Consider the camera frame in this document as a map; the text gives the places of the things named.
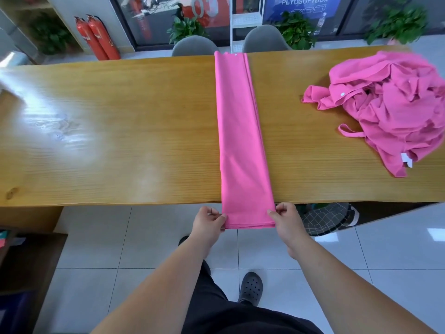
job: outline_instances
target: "fire extinguisher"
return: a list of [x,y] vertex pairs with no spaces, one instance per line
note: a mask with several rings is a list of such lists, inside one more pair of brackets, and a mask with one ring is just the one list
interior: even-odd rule
[[150,40],[151,39],[151,30],[150,25],[148,23],[147,18],[145,17],[144,12],[142,11],[143,5],[141,0],[130,0],[131,8],[133,9],[133,12],[136,14],[135,18],[137,19],[137,22],[139,23],[139,28],[141,28],[141,32],[145,39]]
[[75,16],[76,19],[76,27],[79,33],[82,35],[86,43],[91,48],[94,55],[96,55],[97,59],[99,61],[106,61],[108,60],[107,54],[105,54],[105,51],[103,50],[101,44],[97,40],[96,36],[92,33],[90,27],[88,26],[88,23],[85,22],[84,19],[81,19],[80,17]]
[[108,35],[107,29],[105,28],[103,22],[100,18],[93,15],[88,16],[88,25],[92,31],[92,33],[96,36],[97,40],[101,44],[103,50],[108,55],[110,60],[120,60],[121,55],[119,54],[119,50],[113,44],[110,36]]

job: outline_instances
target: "wood knot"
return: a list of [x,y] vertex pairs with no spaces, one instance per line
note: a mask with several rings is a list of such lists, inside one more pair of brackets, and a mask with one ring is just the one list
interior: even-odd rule
[[19,191],[18,187],[13,187],[11,190],[6,192],[6,199],[11,200],[18,191]]

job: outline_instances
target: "forearm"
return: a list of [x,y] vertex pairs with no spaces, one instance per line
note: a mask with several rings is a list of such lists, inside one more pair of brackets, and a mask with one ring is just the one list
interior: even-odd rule
[[184,241],[92,334],[179,334],[206,248]]
[[309,236],[291,250],[335,333],[435,333]]

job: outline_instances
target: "pink fabric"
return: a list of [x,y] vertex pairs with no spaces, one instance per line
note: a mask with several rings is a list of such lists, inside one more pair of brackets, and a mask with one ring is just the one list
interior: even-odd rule
[[329,88],[309,86],[303,102],[317,102],[318,110],[343,105],[363,132],[345,124],[339,131],[364,137],[395,177],[406,177],[401,153],[417,162],[442,143],[445,81],[420,56],[379,51],[336,65],[329,77]]
[[275,210],[247,54],[215,52],[222,211],[226,228],[270,228]]

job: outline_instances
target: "wooden table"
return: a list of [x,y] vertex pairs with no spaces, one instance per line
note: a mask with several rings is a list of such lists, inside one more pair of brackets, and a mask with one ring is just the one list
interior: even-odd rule
[[[394,47],[249,55],[276,201],[445,200],[445,148],[393,178],[337,127],[343,109],[302,104],[331,67]],[[0,206],[219,202],[213,56],[0,70]]]

